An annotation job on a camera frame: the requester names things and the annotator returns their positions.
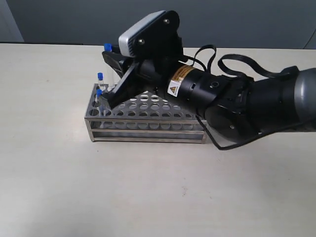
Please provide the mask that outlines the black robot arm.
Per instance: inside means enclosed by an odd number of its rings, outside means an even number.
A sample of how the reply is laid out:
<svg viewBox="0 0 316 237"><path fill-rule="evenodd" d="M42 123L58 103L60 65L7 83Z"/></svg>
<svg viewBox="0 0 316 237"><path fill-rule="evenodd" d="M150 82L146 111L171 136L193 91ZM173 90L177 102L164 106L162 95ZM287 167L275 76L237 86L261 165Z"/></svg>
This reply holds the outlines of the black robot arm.
<svg viewBox="0 0 316 237"><path fill-rule="evenodd" d="M248 64L263 76L252 77L218 62L223 74L216 76L210 66L198 69L180 58L138 60L112 52L103 59L120 77L119 83L104 95L114 108L144 91L181 106L193 113L209 137L217 132L242 146L278 132L315 132L316 71L289 67L269 72L254 60L240 54L227 54Z"/></svg>

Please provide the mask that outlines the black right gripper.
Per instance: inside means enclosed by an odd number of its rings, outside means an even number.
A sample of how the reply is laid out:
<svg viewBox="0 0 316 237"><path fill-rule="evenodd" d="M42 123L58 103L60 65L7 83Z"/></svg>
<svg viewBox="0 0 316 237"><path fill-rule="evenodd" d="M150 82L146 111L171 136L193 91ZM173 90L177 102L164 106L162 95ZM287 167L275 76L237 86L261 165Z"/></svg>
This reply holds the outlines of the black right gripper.
<svg viewBox="0 0 316 237"><path fill-rule="evenodd" d="M153 60L145 60L138 66L134 58L118 53L103 51L102 56L105 63L121 78L111 91L101 95L107 108L113 109L143 92L142 81L148 91L158 96L178 95L181 83L172 81L172 77L183 66L182 63L155 65Z"/></svg>

